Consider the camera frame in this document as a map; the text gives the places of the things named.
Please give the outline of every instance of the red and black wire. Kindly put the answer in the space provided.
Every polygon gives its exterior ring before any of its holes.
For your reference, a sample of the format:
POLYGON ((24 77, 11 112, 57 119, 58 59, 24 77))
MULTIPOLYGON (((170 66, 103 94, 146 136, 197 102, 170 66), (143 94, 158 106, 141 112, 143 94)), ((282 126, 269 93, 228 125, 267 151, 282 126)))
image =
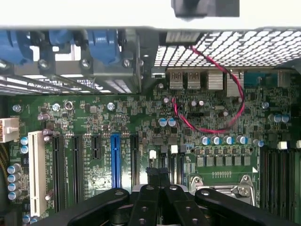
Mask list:
POLYGON ((196 48, 194 48, 193 46, 190 46, 190 49, 192 50, 193 53, 202 56, 205 60, 207 60, 208 62, 214 64, 221 72, 229 74, 230 78, 235 82, 235 84, 238 87, 238 91, 241 97, 241 104, 238 108, 238 111, 236 113, 236 115, 231 119, 231 121, 228 123, 228 125, 222 129, 206 129, 206 128, 196 128, 194 125, 192 125, 185 117, 184 114, 181 112, 181 110, 179 110, 179 107, 176 103, 176 99, 173 98, 172 99, 172 104, 174 107, 174 113, 176 116, 179 117, 179 119, 181 121, 183 121, 190 129, 195 130, 195 131, 199 131, 201 133, 224 133, 226 132, 228 129, 230 129, 234 123, 237 121, 237 119, 241 116, 241 114, 243 113, 244 109, 245 109, 245 92, 243 87, 241 86, 241 84, 239 83, 238 78, 227 68, 221 66, 220 64, 218 64, 217 62, 215 62, 211 57, 204 55, 202 52, 198 51, 196 48))

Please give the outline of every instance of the white sticker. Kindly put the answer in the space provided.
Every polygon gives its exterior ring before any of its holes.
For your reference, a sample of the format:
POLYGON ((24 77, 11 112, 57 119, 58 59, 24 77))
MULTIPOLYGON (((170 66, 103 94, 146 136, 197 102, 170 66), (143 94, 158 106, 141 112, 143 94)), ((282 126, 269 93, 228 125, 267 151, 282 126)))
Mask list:
POLYGON ((168 32, 166 36, 166 43, 173 43, 173 42, 197 42, 198 37, 200 36, 199 32, 168 32))

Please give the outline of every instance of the metal mesh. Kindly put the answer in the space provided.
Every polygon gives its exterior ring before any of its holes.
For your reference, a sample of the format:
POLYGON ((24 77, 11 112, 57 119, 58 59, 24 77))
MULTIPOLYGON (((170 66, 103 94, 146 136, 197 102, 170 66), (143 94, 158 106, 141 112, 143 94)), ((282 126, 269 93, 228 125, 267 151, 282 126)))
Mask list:
MULTIPOLYGON (((208 32, 202 36, 196 48, 224 66, 277 66, 301 57, 301 30, 208 32)), ((213 65, 183 46, 159 46, 154 66, 213 65)))

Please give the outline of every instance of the power connector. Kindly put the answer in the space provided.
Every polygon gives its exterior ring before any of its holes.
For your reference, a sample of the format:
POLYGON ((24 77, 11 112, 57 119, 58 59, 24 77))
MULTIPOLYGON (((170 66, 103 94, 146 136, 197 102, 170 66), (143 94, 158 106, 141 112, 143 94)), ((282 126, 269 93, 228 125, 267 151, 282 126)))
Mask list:
POLYGON ((19 139, 19 118, 0 119, 0 143, 19 139))

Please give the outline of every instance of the white pci slot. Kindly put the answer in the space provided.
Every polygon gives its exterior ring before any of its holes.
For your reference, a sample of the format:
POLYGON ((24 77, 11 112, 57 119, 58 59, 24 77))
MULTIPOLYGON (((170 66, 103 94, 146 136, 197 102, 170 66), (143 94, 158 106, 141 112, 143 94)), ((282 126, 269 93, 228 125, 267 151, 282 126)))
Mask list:
POLYGON ((31 216, 40 217, 47 209, 45 142, 42 131, 28 133, 31 216))

